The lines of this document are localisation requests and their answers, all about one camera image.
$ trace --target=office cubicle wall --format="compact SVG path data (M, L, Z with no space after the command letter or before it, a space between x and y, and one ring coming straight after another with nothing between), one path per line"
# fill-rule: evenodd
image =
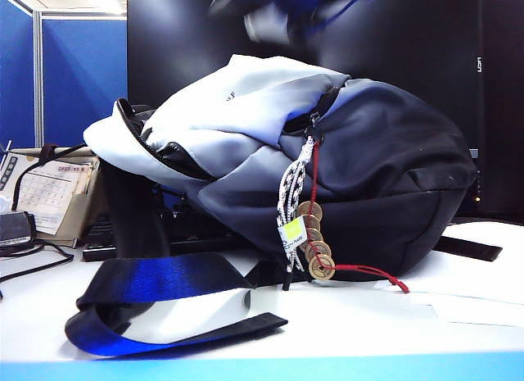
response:
M0 1L0 143L81 143L127 97L126 20Z
M33 19L0 0L0 144L34 145Z
M44 16L43 140L83 142L91 123L127 97L125 20Z

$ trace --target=red string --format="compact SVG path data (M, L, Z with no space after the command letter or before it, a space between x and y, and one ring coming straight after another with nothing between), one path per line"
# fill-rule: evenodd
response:
M315 142L313 146L313 186L311 187L311 198L309 199L309 210L308 215L313 213L313 203L317 199L317 175L318 175L318 148L320 147L319 142Z
M317 199L318 147L319 146L320 146L320 143L316 142L313 147L313 185L311 187L311 198L309 199L310 204L309 204L308 215L312 214L313 203ZM409 288L406 284L404 284L402 281L397 279L395 276L392 276L391 274L385 272L384 270L380 270L378 268L374 268L372 266L366 266L366 265L335 265L335 266L326 265L322 262L322 260L318 256L320 252L317 250L316 246L313 244L313 239L311 238L311 235L309 232L308 232L308 243L315 250L315 256L316 256L317 262L323 268L326 268L328 270L353 270L357 272L375 274L376 276L386 277L391 284L398 285L400 289L402 289L402 292L409 293Z

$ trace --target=webbing strap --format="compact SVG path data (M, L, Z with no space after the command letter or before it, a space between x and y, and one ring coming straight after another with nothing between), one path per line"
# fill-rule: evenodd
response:
M287 323L276 315L264 313L208 333L168 343L139 342L119 333L129 325L129 319L137 314L136 311L133 313L133 308L143 311L147 303L235 288L252 286L218 253L108 260L102 264L86 293L77 301L80 312L67 321L65 334L76 347L86 352L117 356L248 337Z

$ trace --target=black monitor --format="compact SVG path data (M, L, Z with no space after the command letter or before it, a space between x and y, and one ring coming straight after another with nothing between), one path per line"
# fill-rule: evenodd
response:
M252 42L241 16L208 16L212 1L129 0L132 104L158 107L234 53L385 81L463 131L480 175L461 214L524 219L524 0L361 0L294 47Z

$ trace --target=tag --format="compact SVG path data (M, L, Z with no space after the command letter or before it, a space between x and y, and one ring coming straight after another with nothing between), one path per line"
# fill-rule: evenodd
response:
M278 233L280 234L280 239L282 240L286 253L291 252L297 246L308 240L302 215L282 227L278 227Z

